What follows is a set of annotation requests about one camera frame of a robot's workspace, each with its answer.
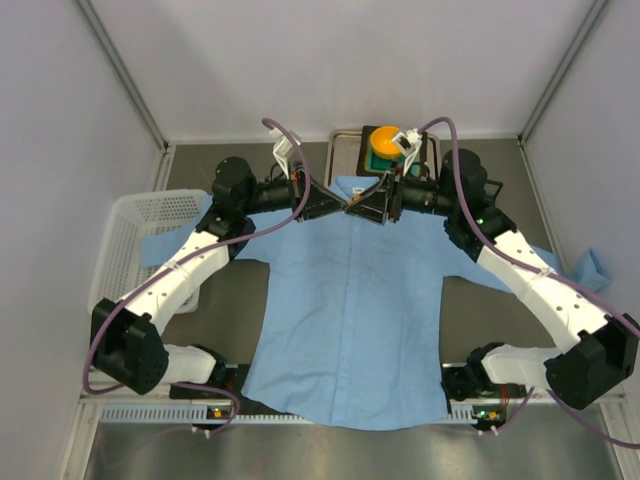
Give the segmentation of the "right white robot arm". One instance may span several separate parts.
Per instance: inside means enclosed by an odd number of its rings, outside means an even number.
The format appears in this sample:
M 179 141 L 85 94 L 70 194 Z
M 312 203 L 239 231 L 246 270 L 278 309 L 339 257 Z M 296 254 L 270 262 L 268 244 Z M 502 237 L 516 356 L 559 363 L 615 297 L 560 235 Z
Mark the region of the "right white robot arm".
M 442 216 L 449 240 L 502 281 L 553 340 L 551 348 L 492 342 L 473 350 L 464 366 L 443 375 L 450 398 L 464 400 L 514 384 L 548 390 L 582 410 L 632 375 L 639 340 L 630 329 L 636 323 L 629 315 L 615 318 L 558 280 L 496 207 L 486 191 L 491 182 L 476 153 L 447 152 L 437 179 L 391 168 L 350 200 L 345 211 L 378 224 L 396 222 L 407 211 Z

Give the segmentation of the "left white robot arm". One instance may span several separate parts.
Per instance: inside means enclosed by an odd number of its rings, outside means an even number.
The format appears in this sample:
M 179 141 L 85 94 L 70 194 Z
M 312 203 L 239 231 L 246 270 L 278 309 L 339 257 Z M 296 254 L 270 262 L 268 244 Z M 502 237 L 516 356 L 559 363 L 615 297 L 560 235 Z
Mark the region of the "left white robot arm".
M 254 238 L 251 215 L 291 210 L 299 221 L 342 211 L 346 203 L 301 165 L 260 182 L 248 162 L 228 157 L 216 167 L 212 203 L 170 260 L 118 301 L 103 299 L 91 313 L 91 364 L 139 395 L 161 384 L 223 384 L 225 359 L 202 346 L 164 344 L 177 310 L 210 276 Z

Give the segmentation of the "light blue button shirt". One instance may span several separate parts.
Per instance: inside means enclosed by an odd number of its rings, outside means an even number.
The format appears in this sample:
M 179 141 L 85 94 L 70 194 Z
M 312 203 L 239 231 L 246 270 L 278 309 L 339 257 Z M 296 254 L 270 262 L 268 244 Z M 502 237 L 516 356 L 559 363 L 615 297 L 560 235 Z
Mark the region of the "light blue button shirt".
M 503 284 L 454 246 L 440 216 L 405 212 L 375 224 L 343 213 L 302 223 L 253 221 L 243 260 L 270 269 L 244 396 L 312 422 L 387 431 L 443 419 L 444 280 Z

